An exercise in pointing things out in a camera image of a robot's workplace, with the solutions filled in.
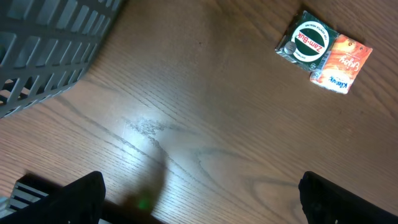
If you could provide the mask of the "orange juice carton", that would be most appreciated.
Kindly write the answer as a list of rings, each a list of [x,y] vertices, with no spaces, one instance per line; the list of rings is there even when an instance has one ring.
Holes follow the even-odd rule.
[[[310,81],[336,93],[347,94],[373,49],[340,34],[328,52],[322,68]]]

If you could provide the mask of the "round black lidded cup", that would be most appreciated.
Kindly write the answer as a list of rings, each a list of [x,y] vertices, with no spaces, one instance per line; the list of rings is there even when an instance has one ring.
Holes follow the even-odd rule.
[[[308,72],[321,70],[339,33],[302,11],[289,25],[275,48],[276,54]]]

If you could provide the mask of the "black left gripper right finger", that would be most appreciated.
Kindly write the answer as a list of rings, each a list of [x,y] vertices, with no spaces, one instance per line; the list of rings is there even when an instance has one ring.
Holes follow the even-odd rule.
[[[397,215],[306,171],[298,189],[300,203],[309,224],[397,224]]]

